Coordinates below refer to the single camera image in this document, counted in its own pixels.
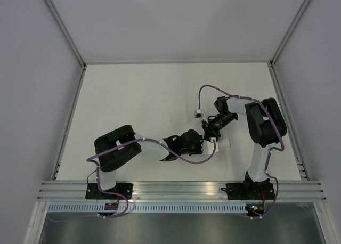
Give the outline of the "white cloth napkin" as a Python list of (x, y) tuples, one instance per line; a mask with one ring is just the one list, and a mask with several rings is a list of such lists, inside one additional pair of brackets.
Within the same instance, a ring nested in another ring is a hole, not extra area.
[[(182, 134), (190, 129), (195, 130), (199, 135), (204, 135), (204, 131), (201, 127), (200, 122), (191, 121), (188, 124), (186, 124), (179, 133)], [(218, 145), (219, 147), (222, 147), (223, 149), (229, 148), (231, 146), (230, 140), (226, 135), (221, 135), (221, 137), (218, 139)]]

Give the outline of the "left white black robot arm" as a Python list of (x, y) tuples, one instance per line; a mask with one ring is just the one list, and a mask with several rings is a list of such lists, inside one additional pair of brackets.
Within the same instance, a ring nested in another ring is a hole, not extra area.
[(116, 171), (135, 157), (174, 161), (183, 154), (202, 154), (203, 142), (202, 136), (193, 129), (156, 142), (136, 134), (131, 125), (102, 135), (94, 141), (99, 159), (98, 194), (104, 199), (113, 198), (116, 194)]

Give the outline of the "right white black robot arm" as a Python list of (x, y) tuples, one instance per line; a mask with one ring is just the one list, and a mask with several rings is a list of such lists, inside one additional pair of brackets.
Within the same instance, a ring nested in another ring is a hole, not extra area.
[(257, 198), (270, 181), (267, 172), (271, 152), (283, 151), (282, 137), (287, 126), (274, 98), (256, 101), (250, 98), (219, 97), (214, 103), (218, 114), (202, 120), (204, 139), (221, 137), (221, 130), (230, 122), (245, 116), (250, 138), (254, 142), (253, 156), (243, 182), (243, 192), (250, 199)]

